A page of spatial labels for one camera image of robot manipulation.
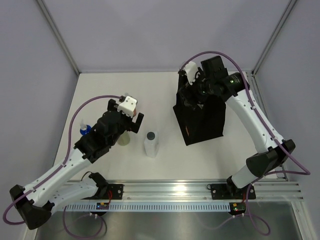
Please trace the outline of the white bottle grey cap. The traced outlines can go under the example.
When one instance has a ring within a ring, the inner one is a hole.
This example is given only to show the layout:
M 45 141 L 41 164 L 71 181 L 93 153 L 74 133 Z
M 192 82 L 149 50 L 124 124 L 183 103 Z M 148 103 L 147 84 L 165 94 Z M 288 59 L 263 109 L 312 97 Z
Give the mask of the white bottle grey cap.
M 157 131 L 149 131 L 144 140 L 144 150 L 148 157 L 155 158 L 159 149 L 159 134 Z

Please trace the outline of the black canvas bag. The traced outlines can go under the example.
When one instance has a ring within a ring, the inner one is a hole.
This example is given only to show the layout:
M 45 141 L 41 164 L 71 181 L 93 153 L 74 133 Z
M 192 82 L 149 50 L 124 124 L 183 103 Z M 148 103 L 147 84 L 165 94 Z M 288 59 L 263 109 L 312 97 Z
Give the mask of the black canvas bag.
M 177 93 L 173 111 L 186 146 L 223 136 L 226 104 L 218 97 L 211 95 L 203 104 L 191 107 Z

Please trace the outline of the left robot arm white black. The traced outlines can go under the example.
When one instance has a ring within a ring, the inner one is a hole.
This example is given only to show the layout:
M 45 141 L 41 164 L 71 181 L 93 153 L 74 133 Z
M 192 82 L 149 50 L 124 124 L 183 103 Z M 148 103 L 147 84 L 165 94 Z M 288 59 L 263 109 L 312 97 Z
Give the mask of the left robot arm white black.
M 98 172 L 70 187 L 61 187 L 80 171 L 107 154 L 124 132 L 138 133 L 144 114 L 137 113 L 132 96 L 107 95 L 107 111 L 88 133 L 71 146 L 65 158 L 33 182 L 13 186 L 9 193 L 22 223 L 30 230 L 46 223 L 59 209 L 82 199 L 103 199 L 111 188 Z

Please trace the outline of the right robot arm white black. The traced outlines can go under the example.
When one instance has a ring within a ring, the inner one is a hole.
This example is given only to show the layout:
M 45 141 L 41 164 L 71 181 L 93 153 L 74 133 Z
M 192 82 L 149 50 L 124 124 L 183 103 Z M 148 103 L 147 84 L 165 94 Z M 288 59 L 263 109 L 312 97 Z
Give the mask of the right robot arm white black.
M 203 60 L 201 67 L 189 59 L 180 67 L 173 109 L 186 145 L 222 136 L 226 107 L 238 116 L 256 153 L 226 180 L 228 196 L 237 199 L 249 189 L 249 184 L 275 174 L 296 145 L 293 140 L 284 139 L 271 125 L 256 104 L 243 72 L 239 69 L 228 73 L 223 56 L 217 54 Z

